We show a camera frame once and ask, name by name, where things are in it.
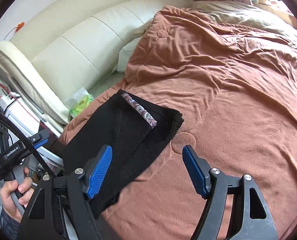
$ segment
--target pink blanket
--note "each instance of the pink blanket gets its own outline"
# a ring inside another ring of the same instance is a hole
[[[206,14],[164,7],[140,40],[126,78],[66,127],[68,143],[118,89],[183,113],[184,123],[152,165],[103,213],[121,239],[189,239],[205,201],[181,152],[186,144],[227,175],[249,173],[280,238],[297,223],[297,45]],[[219,233],[225,238],[232,198]]]

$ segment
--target dark blue sleeve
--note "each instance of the dark blue sleeve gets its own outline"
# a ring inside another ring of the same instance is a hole
[[[16,240],[17,233],[20,229],[20,223],[15,221],[13,218],[11,218],[2,208],[1,211],[1,228],[3,233],[9,238],[10,240]]]

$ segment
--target finger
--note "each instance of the finger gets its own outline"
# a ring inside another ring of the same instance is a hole
[[[24,174],[28,175],[30,173],[30,169],[28,167],[24,167]]]
[[[19,198],[19,203],[25,205],[30,201],[31,196],[33,195],[34,189],[30,188],[27,192],[24,193],[22,197]]]
[[[32,186],[32,179],[30,177],[26,177],[24,179],[24,181],[22,182],[22,184],[18,187],[18,190],[20,193],[23,193],[27,190],[29,190],[29,188]]]
[[[6,200],[10,196],[11,192],[15,191],[17,187],[18,183],[16,180],[6,181],[3,187],[0,189],[2,201]]]

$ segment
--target cream leather headboard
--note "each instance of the cream leather headboard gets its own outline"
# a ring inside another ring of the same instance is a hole
[[[164,5],[190,6],[189,0],[129,0],[118,4],[120,1],[59,0],[50,5],[10,42],[0,42],[5,81],[15,86],[16,80],[43,111],[67,124],[69,112],[64,103],[81,87],[90,91],[114,68],[119,51],[132,40],[135,28]],[[28,73],[39,76],[39,82]]]

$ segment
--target cream armrest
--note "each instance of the cream armrest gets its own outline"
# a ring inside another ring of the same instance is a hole
[[[31,62],[10,41],[0,42],[0,68],[8,83],[21,88],[43,111],[57,122],[68,124],[69,110],[41,78]]]

